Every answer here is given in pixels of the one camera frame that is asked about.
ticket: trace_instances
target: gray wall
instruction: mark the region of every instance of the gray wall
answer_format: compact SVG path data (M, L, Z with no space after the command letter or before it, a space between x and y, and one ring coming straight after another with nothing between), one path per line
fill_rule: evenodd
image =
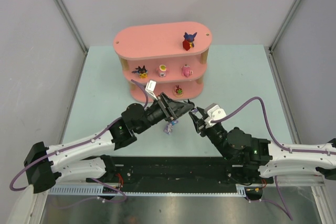
M83 53L53 0L0 0L0 223L32 144L60 140ZM22 176L16 186L27 185Z
M336 137L336 0L303 0L275 50L304 144ZM336 182L327 182L336 209Z

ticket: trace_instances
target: pink wooden shelf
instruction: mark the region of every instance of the pink wooden shelf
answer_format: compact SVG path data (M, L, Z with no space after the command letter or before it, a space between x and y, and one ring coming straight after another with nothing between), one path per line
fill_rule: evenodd
M173 94L173 90L175 85L180 85L183 89L183 96L176 97ZM175 83L158 83L155 86L155 95L159 95L161 92L164 92L170 98L174 100L186 100L186 99L193 99L197 97L203 90L203 83L198 84L196 81L190 81L187 85L186 82L175 82ZM131 95L134 99L139 102L145 102L146 98L143 92L140 90L139 87L136 87L134 90L131 90Z
M146 84L148 80L154 80L157 83L165 82L178 82L178 81L192 81L200 78L206 70L207 64L201 64L201 55L197 56L185 56L174 57L164 59L151 59L151 60L130 60L129 70L123 70L123 74L128 81L131 79ZM164 64L168 67L169 73L166 77L159 77L156 73L156 69L160 64ZM193 70L193 74L189 77L182 76L182 66L188 64ZM141 79L138 74L132 73L138 66L146 66L148 70L148 77Z
M186 51L182 47L183 35L195 37L195 47ZM119 57L126 60L144 60L199 55L212 41L210 30L197 22L178 22L145 26L132 26L120 31L113 41Z

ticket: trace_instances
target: metal frame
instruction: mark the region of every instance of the metal frame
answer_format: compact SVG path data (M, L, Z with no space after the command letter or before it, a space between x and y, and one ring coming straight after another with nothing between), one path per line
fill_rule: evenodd
M287 121L290 136L291 136L291 138L292 138L292 140L294 141L295 144L301 144L301 140L300 140L297 128L295 126L294 118L293 118L293 115L292 115L290 107L289 107L289 103L288 103L288 99L287 99L287 96L286 96L286 93L285 93L284 85L281 82L280 74L279 74L277 65L275 63L273 53L271 53L270 50L267 49L267 48L265 48L265 52L266 52L266 55L267 55L269 66L271 68L274 83L275 83L275 86L276 86L277 91L278 91L281 106L282 106L282 109L283 109L284 114L285 114L285 118L286 118L286 121Z
M102 185L55 185L49 190L50 195L76 195L76 196L114 196L115 193L103 193L104 186ZM208 193L208 194L191 194L191 193L134 193L127 192L127 196L188 196L188 197L246 197L244 186L236 186L236 193Z
M313 192L322 223L336 223L336 216L334 211L330 208L332 205L326 187L312 187L311 190Z
M70 31L72 32L73 36L75 37L78 45L80 46L83 53L86 55L87 52L88 52L88 48L85 45L85 43L82 39L82 36L80 35L80 33L79 33L79 31L78 31L78 29L75 25L75 22L73 21L70 13L68 11L68 8L65 6L63 0L54 0L54 1L55 1L56 6L58 7L59 11L61 12L65 22L67 23Z
M44 206L47 201L48 192L45 191L37 195L35 204L33 207L33 212L30 214L29 224L40 224L41 218L44 211Z
M278 45L280 38L282 37L286 28L288 27L288 24L290 23L290 21L294 17L294 14L296 13L296 11L297 11L299 5L301 4L301 2L302 2L302 0L294 0L292 6L289 8L289 12L287 13L287 15L285 17L285 20L281 24L273 42L271 43L271 45L269 47L271 52L273 52L274 49L276 48L276 46Z
M78 89L78 85L79 85L79 81L81 78L81 74L83 71L83 67L85 65L85 59L86 59L86 55L88 52L88 48L85 45L85 42L80 34L80 32L78 31L78 28L75 25L75 22L73 20L73 18L71 17L67 7L65 6L63 0L54 0L56 6L58 7L58 9L60 10L60 13L62 14L65 22L67 23L70 31L72 32L73 36L75 37L79 47L81 48L81 50L83 51L83 53L85 54L85 58L84 61L82 63L81 66L81 71L77 80L77 84L74 90L74 95L73 95L73 99L71 102L71 106L69 109L69 113L64 125L64 130L62 133L62 137L61 140L64 137L65 134L65 129L69 120L69 115L72 109L72 105L75 99L75 95ZM280 101L281 101L281 105L282 108L284 110L284 114L286 117L286 121L289 127L289 131L290 131L290 135L293 139L293 141L297 144L301 143L298 132L297 132L297 128L295 126L294 120L293 120L293 116L289 107L289 103L288 103L288 99L286 97L286 93L284 90L284 86L281 82L281 78L276 66L276 63L274 61L274 56L273 56L273 51L276 48L276 46L278 45L279 40L281 39L282 35L284 34L285 30L287 29L290 21L292 20L292 18L294 17L300 3L302 2L302 0L295 0L290 8L290 11L288 12L288 14L285 17L285 20L283 21L281 27L279 28L273 42L271 43L270 47L266 50L266 55L267 55L267 59L272 71L272 75L274 77L274 81L275 81L275 85L280 97ZM320 217L322 220L322 223L336 223L336 217L334 216L334 213L332 211L332 209L330 208L331 203L330 203L330 199L329 196L326 192L326 188L324 186L323 183L323 179L321 177L314 177L314 176L310 176L309 178L304 177L304 176L282 176L279 177L279 183L281 186L312 186L312 192L314 194L315 200L316 200L316 204L320 213ZM48 192L44 192L42 194L39 194L34 206L34 210L32 213L32 217L30 220L30 224L38 224L40 222L40 219L42 217L43 214L43 210L44 210L44 205L47 199L47 195Z

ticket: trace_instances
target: toy figure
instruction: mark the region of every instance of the toy figure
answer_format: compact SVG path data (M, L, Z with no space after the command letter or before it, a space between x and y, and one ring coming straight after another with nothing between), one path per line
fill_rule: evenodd
M184 41L182 42L182 46L185 50L189 50L190 48L194 47L194 39L196 37L196 34L197 33L194 33L194 34L187 34L187 33L184 33Z
M174 96L181 97L183 96L183 90L180 88L179 85L176 85L173 90Z
M168 73L168 68L166 65L159 65L159 67L156 69L157 73L160 77L166 77Z
M132 71L132 73L138 73L141 79L147 78L147 75L148 75L148 71L145 65L143 65L142 68L138 66L135 71Z
M164 132L168 135L171 135L173 132L173 126L178 123L178 120L172 121L166 125L166 128L164 128Z
M182 67L182 76L189 77L193 74L193 71L191 70L191 67L189 65L184 65Z

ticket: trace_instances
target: white wall panel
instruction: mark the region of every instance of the white wall panel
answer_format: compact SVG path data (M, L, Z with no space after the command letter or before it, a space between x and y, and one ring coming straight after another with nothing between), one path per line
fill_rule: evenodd
M31 146L59 142L84 55L53 0L0 0L0 223ZM27 185L25 175L16 184Z
M303 0L275 50L303 144L336 137L335 42L336 1ZM327 186L336 209L336 182Z
M128 26L185 20L208 26L214 44L268 46L294 0L64 1L89 46L111 45Z

